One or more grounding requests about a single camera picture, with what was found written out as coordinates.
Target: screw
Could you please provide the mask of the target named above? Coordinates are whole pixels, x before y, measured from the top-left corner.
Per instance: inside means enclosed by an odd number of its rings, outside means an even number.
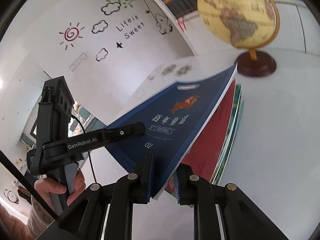
[[[227,185],[227,188],[228,188],[228,190],[234,191],[234,190],[237,189],[237,186],[236,186],[235,184],[233,184],[233,183],[229,183],[229,184]]]
[[[197,181],[197,180],[199,180],[199,176],[197,176],[197,175],[191,175],[191,176],[189,177],[189,179],[192,180],[192,181]]]
[[[135,174],[135,173],[130,173],[130,174],[128,175],[128,179],[129,179],[129,180],[134,180],[134,179],[136,179],[137,177],[138,177],[138,175]]]
[[[92,191],[96,191],[96,190],[98,190],[100,188],[100,186],[99,186],[99,184],[97,184],[97,183],[94,183],[94,184],[92,184],[91,186],[90,186],[90,189],[92,190]]]

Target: sun drawing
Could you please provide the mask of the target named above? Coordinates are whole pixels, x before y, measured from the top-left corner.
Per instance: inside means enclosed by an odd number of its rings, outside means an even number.
[[[72,24],[69,23],[70,27],[67,28],[65,30],[65,32],[59,32],[59,34],[63,34],[64,36],[64,41],[60,43],[60,45],[62,45],[65,41],[66,42],[70,42],[71,46],[73,46],[73,44],[71,43],[72,41],[74,41],[76,38],[83,38],[82,36],[80,36],[80,31],[84,29],[84,27],[82,27],[81,29],[79,29],[79,25],[80,23],[77,24],[76,27],[72,27]]]

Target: cable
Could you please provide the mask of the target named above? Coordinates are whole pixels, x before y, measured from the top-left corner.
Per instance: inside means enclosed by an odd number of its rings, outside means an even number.
[[[81,126],[81,129],[83,130],[83,133],[86,133],[86,132],[85,132],[85,129],[84,129],[83,125],[82,125],[82,123],[80,122],[80,120],[79,120],[76,116],[74,116],[73,114],[71,115],[71,117],[72,117],[73,119],[75,119],[75,120],[79,123],[79,125]],[[90,152],[88,152],[88,156],[89,156],[89,161],[90,161],[90,166],[91,166],[91,170],[92,170],[94,182],[97,183],[96,175],[94,174],[94,170],[93,170],[93,165],[92,165],[92,160],[91,160]]]
[[[46,203],[46,201],[39,195],[39,193],[31,186],[22,173],[13,165],[13,163],[4,155],[0,150],[0,163],[14,176],[16,179],[33,195],[38,203],[47,211],[55,220],[60,221],[58,215],[52,210],[52,208]]]

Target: blue book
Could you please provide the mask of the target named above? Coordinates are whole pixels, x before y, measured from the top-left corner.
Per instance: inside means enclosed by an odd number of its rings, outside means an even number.
[[[157,199],[228,90],[236,65],[205,80],[176,82],[149,98],[107,128],[142,122],[146,133],[110,144],[106,149],[133,172],[144,161],[147,148],[155,151],[151,196]]]

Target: sleeve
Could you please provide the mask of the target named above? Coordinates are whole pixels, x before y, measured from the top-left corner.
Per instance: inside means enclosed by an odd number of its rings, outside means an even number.
[[[7,234],[9,235],[9,239],[13,237],[16,240],[33,240],[35,239],[35,236],[31,235],[28,226],[25,225],[22,221],[17,219],[14,216],[9,215],[7,210],[0,205],[0,217],[2,221],[4,222],[5,230],[8,231]]]
[[[28,220],[28,231],[34,236],[38,237],[52,222],[53,218],[44,210],[44,208],[31,197],[32,208]]]

